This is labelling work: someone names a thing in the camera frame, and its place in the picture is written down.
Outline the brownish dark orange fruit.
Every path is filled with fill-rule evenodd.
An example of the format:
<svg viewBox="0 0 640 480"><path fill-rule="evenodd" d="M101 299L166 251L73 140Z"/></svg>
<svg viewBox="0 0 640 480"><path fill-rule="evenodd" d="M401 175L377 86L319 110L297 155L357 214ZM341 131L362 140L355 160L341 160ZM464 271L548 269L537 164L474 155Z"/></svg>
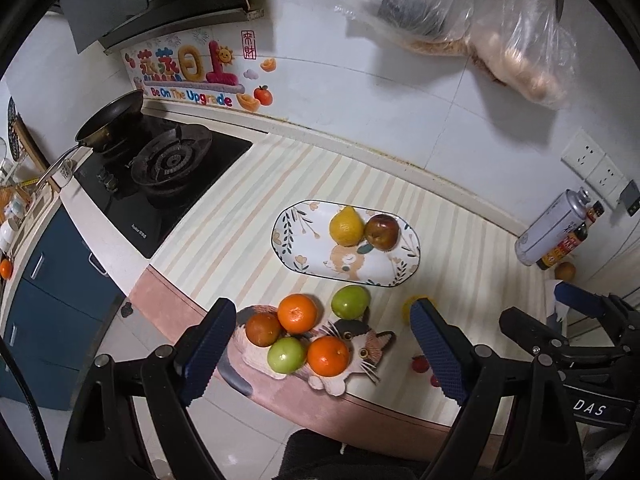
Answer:
<svg viewBox="0 0 640 480"><path fill-rule="evenodd" d="M246 338L256 347L266 348L274 344L282 333L277 315L271 312L258 312L245 324Z"/></svg>

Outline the green apple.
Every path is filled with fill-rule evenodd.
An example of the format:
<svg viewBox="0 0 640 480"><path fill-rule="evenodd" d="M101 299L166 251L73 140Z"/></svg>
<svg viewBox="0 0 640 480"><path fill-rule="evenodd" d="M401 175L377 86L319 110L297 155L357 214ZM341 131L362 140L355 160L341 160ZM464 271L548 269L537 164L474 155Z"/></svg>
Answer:
<svg viewBox="0 0 640 480"><path fill-rule="evenodd" d="M276 373L292 374L306 363L307 347L294 337L278 339L268 350L267 362Z"/></svg>
<svg viewBox="0 0 640 480"><path fill-rule="evenodd" d="M331 299L332 312L343 320L361 318L371 300L370 292L359 285L348 285L339 289Z"/></svg>

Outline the orange tangerine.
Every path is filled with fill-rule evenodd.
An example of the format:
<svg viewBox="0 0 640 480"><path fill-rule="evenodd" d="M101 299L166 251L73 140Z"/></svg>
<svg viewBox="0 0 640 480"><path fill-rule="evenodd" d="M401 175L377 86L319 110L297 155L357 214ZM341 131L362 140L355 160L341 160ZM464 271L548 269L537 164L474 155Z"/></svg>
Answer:
<svg viewBox="0 0 640 480"><path fill-rule="evenodd" d="M303 334L312 330L317 324L318 307L309 296L293 294L280 301L277 317L281 326L289 334Z"/></svg>
<svg viewBox="0 0 640 480"><path fill-rule="evenodd" d="M314 372L322 377L334 377L346 370L350 361L347 344L334 336L315 339L307 350L307 363Z"/></svg>

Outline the dark red apple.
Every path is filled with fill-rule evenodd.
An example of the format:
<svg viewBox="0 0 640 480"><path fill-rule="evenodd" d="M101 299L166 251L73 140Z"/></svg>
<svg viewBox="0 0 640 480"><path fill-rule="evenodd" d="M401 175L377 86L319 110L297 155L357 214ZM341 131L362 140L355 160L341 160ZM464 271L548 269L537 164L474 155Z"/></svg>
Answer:
<svg viewBox="0 0 640 480"><path fill-rule="evenodd" d="M389 214L376 214L364 226L364 238L375 249L390 252L398 243L399 224Z"/></svg>

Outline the pear shaped yellow lemon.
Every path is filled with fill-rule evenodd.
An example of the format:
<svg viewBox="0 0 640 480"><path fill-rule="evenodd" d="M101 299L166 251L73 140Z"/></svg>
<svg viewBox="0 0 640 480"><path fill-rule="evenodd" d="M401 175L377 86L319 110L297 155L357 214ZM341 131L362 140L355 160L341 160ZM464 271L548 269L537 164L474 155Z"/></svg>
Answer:
<svg viewBox="0 0 640 480"><path fill-rule="evenodd" d="M346 206L331 219L329 233L337 245L357 246L363 239L364 223L353 206Z"/></svg>

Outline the brown fruit by bottle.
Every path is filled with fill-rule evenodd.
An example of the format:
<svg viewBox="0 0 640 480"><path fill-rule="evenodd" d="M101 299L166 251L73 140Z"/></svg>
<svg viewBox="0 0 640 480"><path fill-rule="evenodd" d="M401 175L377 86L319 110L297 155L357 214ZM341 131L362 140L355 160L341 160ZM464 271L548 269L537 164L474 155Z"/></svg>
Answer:
<svg viewBox="0 0 640 480"><path fill-rule="evenodd" d="M569 261L560 262L554 267L554 278L564 282L572 282L576 276L576 268Z"/></svg>

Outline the blue kitchen cabinet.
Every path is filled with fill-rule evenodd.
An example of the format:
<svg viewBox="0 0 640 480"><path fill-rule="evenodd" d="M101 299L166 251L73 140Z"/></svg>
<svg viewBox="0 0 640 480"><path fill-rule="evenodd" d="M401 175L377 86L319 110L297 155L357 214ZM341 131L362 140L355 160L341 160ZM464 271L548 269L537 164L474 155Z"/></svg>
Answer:
<svg viewBox="0 0 640 480"><path fill-rule="evenodd" d="M30 255L3 340L40 408L69 411L125 294L58 208Z"/></svg>

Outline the black gas stove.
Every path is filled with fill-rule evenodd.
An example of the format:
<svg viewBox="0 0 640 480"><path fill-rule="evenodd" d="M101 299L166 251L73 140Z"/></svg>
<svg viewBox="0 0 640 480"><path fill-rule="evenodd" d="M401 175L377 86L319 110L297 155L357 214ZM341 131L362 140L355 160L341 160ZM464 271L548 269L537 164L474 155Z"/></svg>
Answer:
<svg viewBox="0 0 640 480"><path fill-rule="evenodd" d="M251 147L250 141L137 114L125 137L92 153L74 177L107 220L151 258L182 217Z"/></svg>

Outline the orange fruit on far counter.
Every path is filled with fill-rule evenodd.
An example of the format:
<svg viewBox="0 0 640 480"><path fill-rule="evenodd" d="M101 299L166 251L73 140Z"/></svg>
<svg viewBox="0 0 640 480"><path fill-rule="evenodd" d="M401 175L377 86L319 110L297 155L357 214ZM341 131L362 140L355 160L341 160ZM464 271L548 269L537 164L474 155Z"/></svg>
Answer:
<svg viewBox="0 0 640 480"><path fill-rule="evenodd" d="M3 259L0 262L0 278L7 281L13 273L13 264L9 259Z"/></svg>

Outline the black frying pan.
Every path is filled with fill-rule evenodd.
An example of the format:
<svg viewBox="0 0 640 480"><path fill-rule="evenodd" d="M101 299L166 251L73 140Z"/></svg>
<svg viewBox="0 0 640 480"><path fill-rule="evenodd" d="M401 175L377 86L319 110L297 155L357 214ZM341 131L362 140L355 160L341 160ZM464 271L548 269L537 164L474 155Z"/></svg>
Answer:
<svg viewBox="0 0 640 480"><path fill-rule="evenodd" d="M62 166L70 156L80 148L91 148L96 153L102 153L122 142L126 130L136 124L143 105L143 91L140 89L123 94L116 100L109 102L91 116L78 130L75 144L66 150L40 177L34 192L39 192L43 185Z"/></svg>

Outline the plastic bag with eggs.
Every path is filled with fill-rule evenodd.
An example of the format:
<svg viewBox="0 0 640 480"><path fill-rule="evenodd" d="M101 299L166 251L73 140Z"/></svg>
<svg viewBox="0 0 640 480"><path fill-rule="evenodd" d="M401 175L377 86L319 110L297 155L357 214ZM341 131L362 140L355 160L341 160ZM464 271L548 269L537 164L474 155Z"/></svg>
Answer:
<svg viewBox="0 0 640 480"><path fill-rule="evenodd" d="M577 47L556 16L556 0L483 0L469 44L498 81L535 104L559 110L577 72Z"/></svg>

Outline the plastic bag dark contents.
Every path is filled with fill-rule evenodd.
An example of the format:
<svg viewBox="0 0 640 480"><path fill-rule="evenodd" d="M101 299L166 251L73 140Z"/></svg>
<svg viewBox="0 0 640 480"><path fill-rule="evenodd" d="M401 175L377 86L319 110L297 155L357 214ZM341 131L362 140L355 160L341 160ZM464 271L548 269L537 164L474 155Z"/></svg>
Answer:
<svg viewBox="0 0 640 480"><path fill-rule="evenodd" d="M414 53L469 53L474 0L336 0L336 10Z"/></svg>

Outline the white wall socket right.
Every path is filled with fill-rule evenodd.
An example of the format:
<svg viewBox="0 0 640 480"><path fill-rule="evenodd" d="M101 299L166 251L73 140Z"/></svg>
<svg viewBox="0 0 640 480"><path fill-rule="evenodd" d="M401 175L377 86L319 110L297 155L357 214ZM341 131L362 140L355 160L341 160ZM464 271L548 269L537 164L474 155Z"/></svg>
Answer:
<svg viewBox="0 0 640 480"><path fill-rule="evenodd" d="M590 172L586 182L597 193L597 196L600 196L608 206L614 209L620 193L626 186L626 177L614 164L611 157L604 155Z"/></svg>

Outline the white wall socket left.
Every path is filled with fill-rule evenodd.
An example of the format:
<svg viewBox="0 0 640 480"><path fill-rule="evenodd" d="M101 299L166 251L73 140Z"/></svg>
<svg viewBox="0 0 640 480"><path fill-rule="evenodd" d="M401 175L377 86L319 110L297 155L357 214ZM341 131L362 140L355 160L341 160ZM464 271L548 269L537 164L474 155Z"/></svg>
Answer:
<svg viewBox="0 0 640 480"><path fill-rule="evenodd" d="M605 151L600 145L583 128L579 128L564 148L561 162L582 180L586 180L604 156Z"/></svg>

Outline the colourful wall sticker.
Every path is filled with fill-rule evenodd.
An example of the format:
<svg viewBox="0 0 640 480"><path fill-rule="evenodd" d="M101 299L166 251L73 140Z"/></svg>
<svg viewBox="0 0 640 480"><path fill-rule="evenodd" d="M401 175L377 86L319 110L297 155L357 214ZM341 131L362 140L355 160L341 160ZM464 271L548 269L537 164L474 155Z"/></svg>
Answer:
<svg viewBox="0 0 640 480"><path fill-rule="evenodd" d="M135 89L149 99L229 107L255 114L274 104L278 62L259 53L254 30L197 28L120 51Z"/></svg>

